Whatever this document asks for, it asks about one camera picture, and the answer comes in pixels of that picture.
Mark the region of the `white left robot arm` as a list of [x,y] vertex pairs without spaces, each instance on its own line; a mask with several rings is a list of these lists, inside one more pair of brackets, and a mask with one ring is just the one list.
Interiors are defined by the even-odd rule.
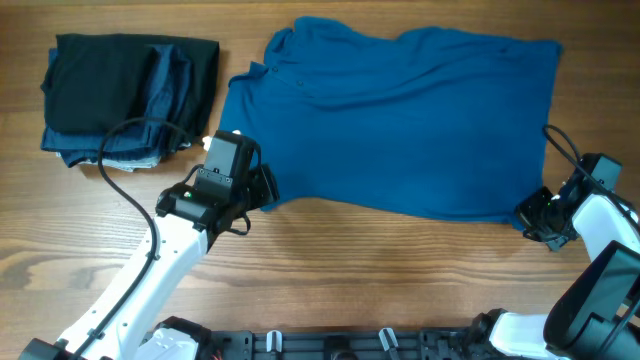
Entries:
[[230,177],[202,166],[163,191],[144,240],[90,309],[55,343],[34,338],[23,359],[210,359],[208,329],[171,318],[155,325],[182,278],[236,219],[278,200],[265,164]]

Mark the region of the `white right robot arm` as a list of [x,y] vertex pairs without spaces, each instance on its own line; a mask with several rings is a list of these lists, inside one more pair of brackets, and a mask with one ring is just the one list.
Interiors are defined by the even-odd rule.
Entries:
[[639,226],[635,213],[591,195],[572,217],[591,263],[543,315],[497,309],[474,320],[467,345],[485,345],[490,359],[637,359]]

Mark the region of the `blue polo shirt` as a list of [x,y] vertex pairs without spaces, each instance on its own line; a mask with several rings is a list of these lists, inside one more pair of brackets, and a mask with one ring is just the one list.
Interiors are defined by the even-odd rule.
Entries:
[[553,40],[439,27],[384,39],[301,17],[230,80],[220,126],[259,143],[282,202],[512,225],[542,184],[561,53]]

